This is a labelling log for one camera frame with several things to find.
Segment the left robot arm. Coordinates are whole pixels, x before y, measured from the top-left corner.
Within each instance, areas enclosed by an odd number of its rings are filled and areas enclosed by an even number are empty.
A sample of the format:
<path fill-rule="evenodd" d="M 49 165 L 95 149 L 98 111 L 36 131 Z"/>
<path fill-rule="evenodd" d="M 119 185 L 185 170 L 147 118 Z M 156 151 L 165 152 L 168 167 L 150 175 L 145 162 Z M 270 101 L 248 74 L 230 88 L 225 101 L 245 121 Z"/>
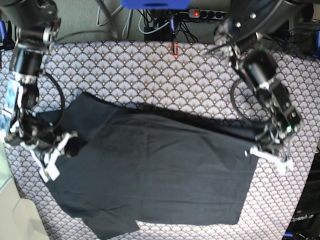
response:
<path fill-rule="evenodd" d="M 216 48 L 228 55 L 232 69 L 270 113 L 270 121 L 257 138 L 257 151 L 274 157 L 302 129 L 304 121 L 292 105 L 286 87 L 276 79 L 278 65 L 263 46 L 262 38 L 309 3 L 308 0 L 235 0 L 231 12 L 214 34 Z"/>

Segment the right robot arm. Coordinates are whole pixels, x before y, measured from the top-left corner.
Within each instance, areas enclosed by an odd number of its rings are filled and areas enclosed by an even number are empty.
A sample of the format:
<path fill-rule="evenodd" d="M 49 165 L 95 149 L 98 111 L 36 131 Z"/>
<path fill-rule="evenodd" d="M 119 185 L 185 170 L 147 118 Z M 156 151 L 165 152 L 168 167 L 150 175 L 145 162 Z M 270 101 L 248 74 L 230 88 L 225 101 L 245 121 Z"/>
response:
<path fill-rule="evenodd" d="M 17 29 L 9 64 L 13 78 L 7 82 L 0 112 L 0 138 L 9 146 L 24 146 L 42 155 L 74 157 L 81 148 L 76 131 L 60 127 L 65 115 L 65 96 L 57 81 L 42 70 L 43 57 L 51 50 L 61 19 L 53 0 L 2 0 L 0 11 Z M 41 121 L 32 113 L 39 102 L 38 78 L 45 76 L 60 96 L 60 116 L 52 123 Z"/>

